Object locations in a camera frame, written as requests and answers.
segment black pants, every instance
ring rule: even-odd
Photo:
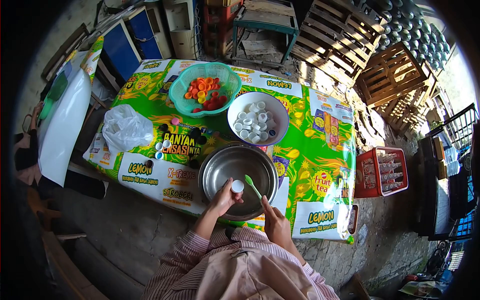
[[[67,170],[63,187],[77,191],[82,195],[97,199],[103,199],[105,195],[105,185],[103,184],[103,181],[93,179],[70,170]],[[53,190],[55,188],[61,188],[61,186],[45,176],[40,178],[40,182],[36,186],[41,199],[52,198]]]

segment hand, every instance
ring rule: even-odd
[[[40,101],[35,107],[33,108],[32,112],[32,118],[36,118],[38,114],[42,111],[43,109],[43,101]]]
[[[266,196],[262,197],[262,204],[265,213],[265,233],[268,239],[289,251],[292,246],[295,247],[290,232],[290,222],[278,208],[270,206]]]
[[[227,210],[235,203],[243,203],[241,198],[243,192],[234,193],[231,191],[233,178],[230,177],[223,188],[216,192],[215,197],[208,205],[207,209],[213,210],[218,216],[223,216]]]

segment red crate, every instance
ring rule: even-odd
[[[233,30],[233,22],[227,25],[223,24],[207,24],[203,25],[203,34],[206,39],[218,39],[220,41],[226,41],[230,36],[230,31]]]
[[[205,23],[226,24],[226,23],[232,22],[233,19],[237,16],[237,13],[240,10],[242,5],[243,5],[243,0],[237,1],[236,3],[227,7],[205,5],[204,6]]]
[[[222,39],[204,37],[205,53],[213,57],[225,56],[233,45],[233,28],[226,32]]]
[[[393,172],[384,173],[384,166],[381,165],[383,156],[382,154],[392,155],[395,158],[389,159],[393,163],[401,163],[401,166],[396,167]],[[403,175],[396,179],[386,179],[390,182],[382,181],[382,177],[385,175],[388,177],[390,174],[392,176],[398,176],[402,172]],[[384,184],[395,184],[399,185],[388,191],[382,189]],[[357,171],[356,171],[356,183],[355,183],[355,198],[367,198],[367,197],[377,197],[377,196],[389,196],[396,192],[406,190],[408,188],[408,174],[407,166],[405,161],[405,154],[400,148],[390,148],[390,147],[375,147],[370,151],[367,151],[359,156],[357,156]]]

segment stainless steel bowl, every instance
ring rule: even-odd
[[[243,203],[237,203],[222,217],[231,221],[246,221],[263,213],[262,205],[250,185],[245,182],[250,176],[260,194],[267,196],[272,204],[278,190],[278,175],[272,160],[257,147],[246,144],[229,144],[214,150],[202,163],[198,186],[204,193],[204,202],[210,203],[216,192],[232,177],[242,180]]]

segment right hand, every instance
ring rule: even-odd
[[[40,101],[33,108],[32,118],[36,118],[38,116],[38,114],[42,111],[42,109],[43,109],[43,101]]]
[[[267,197],[262,197],[262,204],[265,213],[265,233],[268,239],[289,251],[291,247],[295,247],[290,232],[290,222],[276,207],[271,207]]]

